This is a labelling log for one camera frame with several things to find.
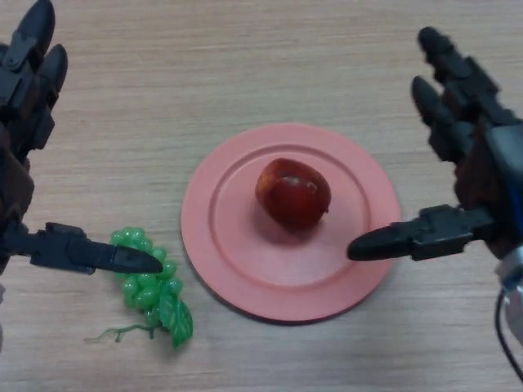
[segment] black robotic finger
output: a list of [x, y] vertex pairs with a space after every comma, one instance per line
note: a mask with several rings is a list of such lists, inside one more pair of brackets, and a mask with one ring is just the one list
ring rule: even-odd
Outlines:
[[58, 44], [49, 51], [38, 69], [37, 75], [41, 78], [40, 84], [45, 85], [40, 88], [46, 93], [45, 102], [51, 110], [58, 101], [58, 95], [64, 86], [68, 67], [67, 51], [62, 45]]
[[33, 70], [39, 68], [55, 33], [55, 8], [50, 0], [37, 0], [27, 11], [13, 33], [11, 46], [22, 47], [21, 42], [31, 46], [30, 62]]
[[434, 67], [434, 79], [445, 84], [447, 77], [468, 78], [472, 71], [449, 37], [433, 27], [425, 27], [418, 33], [418, 43], [425, 53], [425, 60]]
[[437, 91], [422, 77], [414, 78], [410, 93], [423, 123], [431, 128], [429, 145], [442, 161], [459, 164], [472, 149], [474, 126], [456, 121]]

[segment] green leaf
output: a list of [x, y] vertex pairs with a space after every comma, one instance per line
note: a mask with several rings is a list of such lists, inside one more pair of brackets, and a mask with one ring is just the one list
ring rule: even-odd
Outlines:
[[181, 299], [163, 290], [160, 297], [160, 322], [171, 332], [172, 346], [176, 349], [193, 335], [193, 318]]
[[181, 299], [177, 301], [176, 313], [177, 323], [176, 326], [171, 329], [172, 347], [175, 349], [183, 345], [193, 336], [193, 318], [189, 308]]

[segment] fruit stem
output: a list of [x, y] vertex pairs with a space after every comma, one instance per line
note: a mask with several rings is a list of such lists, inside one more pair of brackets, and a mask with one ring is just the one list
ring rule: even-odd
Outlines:
[[122, 336], [124, 333], [130, 332], [134, 329], [141, 329], [143, 331], [147, 331], [147, 332], [149, 332], [149, 338], [154, 339], [154, 330], [156, 329], [156, 327], [146, 327], [146, 326], [140, 325], [140, 324], [133, 324], [133, 325], [131, 325], [129, 327], [125, 327], [125, 328], [109, 328], [109, 329], [105, 330], [104, 333], [102, 333], [100, 336], [95, 337], [95, 338], [86, 338], [83, 341], [85, 341], [86, 343], [98, 343], [106, 336], [116, 335], [115, 341], [117, 343], [119, 343], [120, 341], [122, 341]]

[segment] black cable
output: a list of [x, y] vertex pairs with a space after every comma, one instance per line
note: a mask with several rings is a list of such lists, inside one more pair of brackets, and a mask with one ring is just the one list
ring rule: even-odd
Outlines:
[[503, 307], [503, 300], [505, 299], [505, 290], [502, 288], [498, 294], [498, 300], [496, 301], [496, 309], [494, 311], [494, 327], [496, 329], [496, 335], [498, 335], [499, 344], [503, 349], [503, 352], [507, 356], [508, 362], [511, 364], [512, 369], [516, 372], [516, 375], [519, 377], [521, 383], [523, 383], [523, 371], [521, 370], [520, 365], [517, 363], [510, 347], [508, 347], [505, 336], [503, 335], [503, 329], [501, 328], [501, 310]]

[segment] green grape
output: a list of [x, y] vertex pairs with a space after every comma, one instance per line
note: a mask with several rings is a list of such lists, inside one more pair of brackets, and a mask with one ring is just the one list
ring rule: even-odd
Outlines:
[[172, 260], [165, 260], [163, 263], [163, 271], [160, 273], [160, 278], [170, 279], [177, 271], [177, 264]]
[[170, 278], [165, 282], [165, 286], [168, 287], [168, 290], [172, 295], [178, 296], [183, 288], [183, 283], [178, 278]]
[[193, 335], [193, 319], [189, 308], [181, 300], [183, 289], [182, 281], [175, 276], [177, 264], [167, 258], [167, 251], [163, 247], [153, 247], [153, 242], [146, 237], [140, 227], [125, 227], [114, 231], [110, 241], [115, 246], [133, 247], [147, 252], [162, 263], [163, 272], [159, 274], [116, 274], [123, 279], [123, 303], [126, 307], [143, 311], [146, 326], [132, 325], [126, 328], [111, 328], [106, 334], [116, 333], [116, 341], [121, 335], [133, 329], [149, 331], [150, 338], [156, 328], [162, 327], [169, 331], [172, 338], [172, 347], [177, 349]]
[[153, 251], [153, 242], [148, 238], [143, 238], [138, 243], [138, 247], [143, 252], [151, 253]]
[[144, 313], [145, 322], [149, 327], [158, 327], [160, 325], [160, 308], [155, 306]]
[[138, 279], [134, 276], [130, 276], [122, 285], [122, 292], [125, 296], [133, 297], [140, 290], [140, 285], [138, 284]]
[[132, 227], [131, 226], [124, 227], [122, 229], [122, 234], [123, 234], [123, 238], [125, 241], [128, 241], [129, 239], [131, 239]]
[[136, 294], [134, 303], [138, 309], [147, 310], [158, 304], [160, 289], [158, 286], [149, 286]]
[[136, 280], [142, 287], [158, 286], [155, 274], [138, 274]]
[[123, 241], [124, 238], [125, 236], [123, 235], [123, 232], [116, 230], [111, 234], [111, 243], [113, 245], [118, 245]]
[[131, 231], [131, 240], [132, 241], [141, 241], [145, 237], [145, 230], [141, 227], [135, 227]]
[[165, 257], [167, 256], [167, 251], [164, 247], [155, 247], [153, 249], [153, 256], [158, 260], [160, 263], [163, 263], [165, 261]]

